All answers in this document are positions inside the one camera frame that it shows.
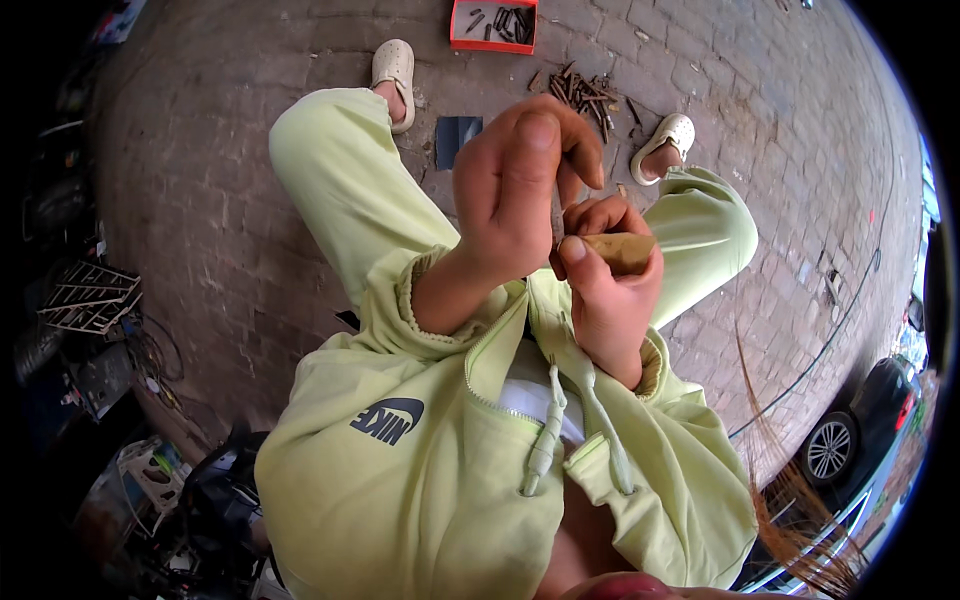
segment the hand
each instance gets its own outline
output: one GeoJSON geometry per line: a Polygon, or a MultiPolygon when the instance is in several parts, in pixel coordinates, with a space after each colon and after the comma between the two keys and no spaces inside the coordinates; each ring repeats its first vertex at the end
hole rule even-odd
{"type": "Polygon", "coordinates": [[[640,275],[614,277],[610,267],[579,235],[607,231],[652,235],[643,217],[620,196],[590,199],[564,212],[567,235],[554,261],[559,279],[573,289],[573,332],[593,362],[633,390],[643,365],[640,346],[646,336],[663,280],[663,254],[654,246],[640,275]]]}
{"type": "Polygon", "coordinates": [[[563,204],[583,182],[602,188],[602,154],[587,122],[552,96],[508,108],[457,154],[453,194],[463,237],[454,253],[492,287],[533,273],[553,248],[554,183],[563,204]]]}

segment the foot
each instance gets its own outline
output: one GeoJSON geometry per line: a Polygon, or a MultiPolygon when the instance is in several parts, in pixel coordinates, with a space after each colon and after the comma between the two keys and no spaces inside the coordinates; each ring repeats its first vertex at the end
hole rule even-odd
{"type": "Polygon", "coordinates": [[[658,180],[666,175],[668,168],[682,166],[680,151],[673,144],[664,143],[640,161],[640,173],[648,180],[658,180]]]}
{"type": "Polygon", "coordinates": [[[672,166],[683,166],[693,145],[693,122],[685,114],[667,115],[650,141],[630,161],[630,173],[640,185],[653,185],[672,166]]]}
{"type": "Polygon", "coordinates": [[[380,44],[373,54],[373,93],[387,101],[393,133],[414,124],[414,49],[402,39],[380,44]]]}
{"type": "Polygon", "coordinates": [[[396,83],[381,82],[373,89],[373,93],[382,96],[387,101],[387,110],[390,112],[390,121],[395,125],[403,122],[407,116],[407,106],[403,104],[403,97],[396,90],[396,83]]]}

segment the brick floor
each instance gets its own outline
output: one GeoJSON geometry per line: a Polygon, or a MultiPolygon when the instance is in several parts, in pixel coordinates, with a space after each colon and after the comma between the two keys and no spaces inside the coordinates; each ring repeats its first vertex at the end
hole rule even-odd
{"type": "MultiPolygon", "coordinates": [[[[98,85],[97,190],[111,261],[143,275],[146,309],[180,341],[184,393],[224,423],[239,410],[269,427],[298,360],[345,329],[333,313],[348,302],[271,172],[267,131],[308,91],[367,84],[373,50],[400,36],[417,53],[419,111],[396,144],[454,224],[450,174],[433,166],[437,117],[489,121],[528,95],[540,68],[576,60],[638,101],[639,126],[613,114],[605,164],[608,192],[623,183],[641,208],[653,198],[633,184],[631,155],[664,114],[691,116],[689,161],[740,191],[760,243],[738,279],[664,329],[677,374],[704,384],[733,432],[752,414],[734,323],[766,405],[852,306],[819,364],[768,413],[792,453],[854,357],[888,349],[919,239],[916,124],[862,27],[831,3],[784,13],[772,0],[550,0],[536,55],[518,57],[450,51],[449,4],[148,3],[98,85]],[[883,259],[854,302],[888,198],[883,259]],[[827,301],[822,252],[843,278],[844,310],[827,301]]],[[[779,468],[753,427],[735,443],[754,449],[761,478],[779,468]]]]}

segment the light green sweatpants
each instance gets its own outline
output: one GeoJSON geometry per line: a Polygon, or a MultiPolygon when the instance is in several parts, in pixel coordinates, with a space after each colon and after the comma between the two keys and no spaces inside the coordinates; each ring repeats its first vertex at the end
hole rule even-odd
{"type": "MultiPolygon", "coordinates": [[[[368,89],[301,98],[271,129],[270,157],[354,306],[367,272],[387,252],[453,248],[460,239],[403,166],[387,102],[368,89]]],[[[643,218],[663,250],[655,328],[733,278],[756,250],[747,206],[706,169],[671,168],[643,218]]]]}

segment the mouth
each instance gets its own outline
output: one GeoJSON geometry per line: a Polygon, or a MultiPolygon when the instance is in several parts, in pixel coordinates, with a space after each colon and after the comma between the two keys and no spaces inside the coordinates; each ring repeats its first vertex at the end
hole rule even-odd
{"type": "Polygon", "coordinates": [[[646,573],[622,573],[607,577],[585,591],[577,600],[658,600],[670,594],[661,580],[646,573]]]}

